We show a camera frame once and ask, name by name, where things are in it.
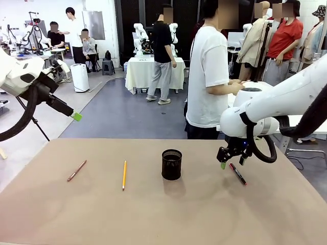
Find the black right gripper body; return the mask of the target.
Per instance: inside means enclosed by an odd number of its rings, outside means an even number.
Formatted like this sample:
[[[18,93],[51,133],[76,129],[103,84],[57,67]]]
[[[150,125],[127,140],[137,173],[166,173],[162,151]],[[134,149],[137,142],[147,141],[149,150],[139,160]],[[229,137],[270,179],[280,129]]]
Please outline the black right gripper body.
[[[239,156],[245,150],[249,151],[250,156],[250,148],[247,139],[237,137],[225,137],[225,141],[227,142],[226,148],[228,148],[229,157]]]

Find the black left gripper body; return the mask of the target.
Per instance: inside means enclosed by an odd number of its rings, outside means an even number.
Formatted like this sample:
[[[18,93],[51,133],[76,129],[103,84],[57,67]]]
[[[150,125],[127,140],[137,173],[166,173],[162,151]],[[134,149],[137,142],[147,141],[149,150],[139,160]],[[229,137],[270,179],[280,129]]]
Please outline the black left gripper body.
[[[46,103],[55,110],[64,110],[65,103],[53,95],[58,88],[56,82],[48,75],[40,74],[40,76],[33,82],[37,88],[36,105]]]

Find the person right hand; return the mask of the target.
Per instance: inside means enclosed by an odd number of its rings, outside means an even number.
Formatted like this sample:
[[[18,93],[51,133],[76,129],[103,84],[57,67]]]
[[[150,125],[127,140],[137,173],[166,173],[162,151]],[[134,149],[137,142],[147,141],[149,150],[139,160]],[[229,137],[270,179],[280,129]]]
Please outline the person right hand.
[[[244,88],[243,82],[239,79],[229,80],[228,84],[231,85],[236,90],[241,90],[242,88]]]

